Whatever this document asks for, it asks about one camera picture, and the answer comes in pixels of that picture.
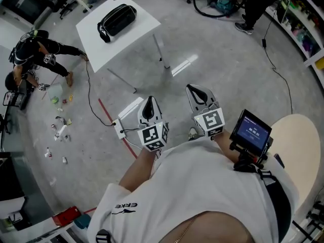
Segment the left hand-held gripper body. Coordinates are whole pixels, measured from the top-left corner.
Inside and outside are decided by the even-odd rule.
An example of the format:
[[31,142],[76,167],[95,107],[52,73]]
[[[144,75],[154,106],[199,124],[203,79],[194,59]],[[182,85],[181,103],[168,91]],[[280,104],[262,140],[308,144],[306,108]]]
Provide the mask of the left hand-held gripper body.
[[150,120],[138,118],[138,136],[142,146],[148,151],[157,151],[166,146],[168,140],[168,126],[163,117],[154,117]]

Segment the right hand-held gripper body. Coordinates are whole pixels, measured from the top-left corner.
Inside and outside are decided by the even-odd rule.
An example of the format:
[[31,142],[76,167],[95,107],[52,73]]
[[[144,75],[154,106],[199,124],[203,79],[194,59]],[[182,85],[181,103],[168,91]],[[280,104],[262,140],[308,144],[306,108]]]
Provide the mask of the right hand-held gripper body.
[[195,105],[193,120],[205,137],[213,137],[223,132],[225,120],[218,104]]

